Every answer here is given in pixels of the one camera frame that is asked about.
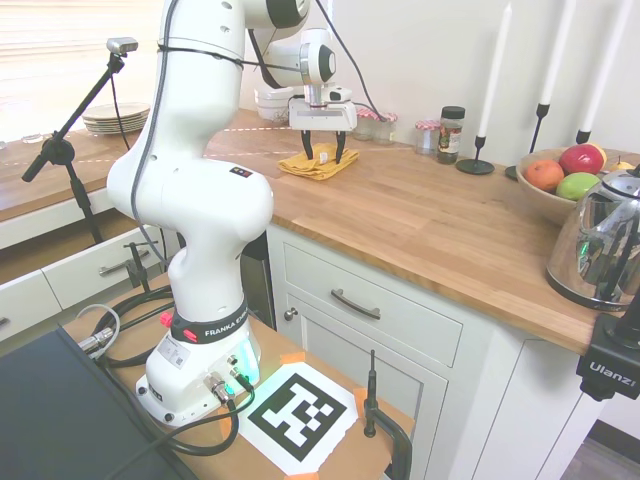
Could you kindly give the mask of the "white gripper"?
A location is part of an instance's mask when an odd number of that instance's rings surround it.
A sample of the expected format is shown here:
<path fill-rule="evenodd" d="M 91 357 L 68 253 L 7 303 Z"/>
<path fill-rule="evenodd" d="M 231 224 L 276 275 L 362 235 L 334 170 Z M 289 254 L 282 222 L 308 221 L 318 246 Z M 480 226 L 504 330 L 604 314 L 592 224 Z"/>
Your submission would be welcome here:
<path fill-rule="evenodd" d="M 340 163 L 346 143 L 346 133 L 357 125 L 355 105 L 351 102 L 329 103 L 311 107 L 303 98 L 291 99 L 288 105 L 289 125 L 301 131 L 301 140 L 308 160 L 314 159 L 310 131 L 336 132 L 335 162 Z"/>

